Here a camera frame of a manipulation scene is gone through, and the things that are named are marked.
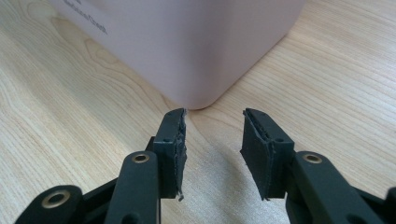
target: wood grain surface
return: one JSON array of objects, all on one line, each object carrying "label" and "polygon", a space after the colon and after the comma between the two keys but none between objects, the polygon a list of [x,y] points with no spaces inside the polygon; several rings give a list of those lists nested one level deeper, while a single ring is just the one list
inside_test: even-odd
[{"label": "wood grain surface", "polygon": [[[45,0],[0,0],[0,223],[56,185],[88,192],[178,108]],[[289,223],[239,150],[246,107],[355,187],[396,186],[396,3],[308,0],[291,31],[212,106],[189,111],[185,199],[163,223]]]}]

